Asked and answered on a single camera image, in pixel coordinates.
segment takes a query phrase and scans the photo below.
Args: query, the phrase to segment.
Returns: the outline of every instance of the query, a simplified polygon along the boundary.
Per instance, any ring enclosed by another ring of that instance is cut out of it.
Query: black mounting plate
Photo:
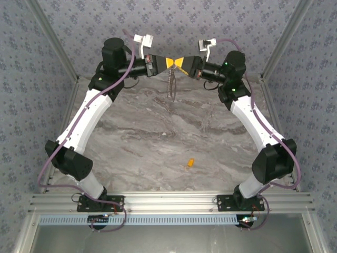
[[[125,197],[123,195],[108,195],[106,196],[106,201],[113,201],[124,205]],[[123,212],[122,208],[115,205],[105,204],[104,207],[100,210],[97,208],[92,209],[90,203],[88,202],[88,198],[84,195],[80,196],[77,203],[77,212]]]
[[[240,209],[234,200],[233,195],[217,195],[216,204],[219,212],[236,212],[236,211],[257,211],[253,206],[256,206],[260,211],[264,211],[264,203],[262,199],[251,198],[251,205],[246,209]]]

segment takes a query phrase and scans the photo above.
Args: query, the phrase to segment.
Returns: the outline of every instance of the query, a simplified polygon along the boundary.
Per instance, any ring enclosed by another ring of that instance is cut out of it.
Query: marble floor
[[[164,72],[140,78],[102,116],[84,153],[93,160],[96,177],[108,191],[233,190],[257,156],[252,138],[216,90],[206,91],[203,81],[176,73],[172,102],[166,97],[167,77]],[[89,82],[80,78],[72,117]],[[256,103],[269,118],[260,85],[252,84]],[[191,158],[194,165],[186,170]],[[51,183],[73,182],[55,170]],[[51,188],[55,191],[69,190]]]

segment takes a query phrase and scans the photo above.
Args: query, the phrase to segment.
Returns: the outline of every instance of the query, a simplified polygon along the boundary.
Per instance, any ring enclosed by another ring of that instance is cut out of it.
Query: patterned wallpaper
[[[101,61],[103,42],[126,41],[130,33],[154,35],[153,54],[172,58],[198,55],[197,40],[235,39],[246,53],[248,72],[260,73],[298,0],[38,0],[79,75]],[[229,43],[212,48],[222,63]]]
[[[24,1],[0,1],[0,252],[12,252],[72,88]]]
[[[301,187],[315,193],[323,230],[337,252],[337,2],[317,0],[268,80],[281,125],[295,137]]]

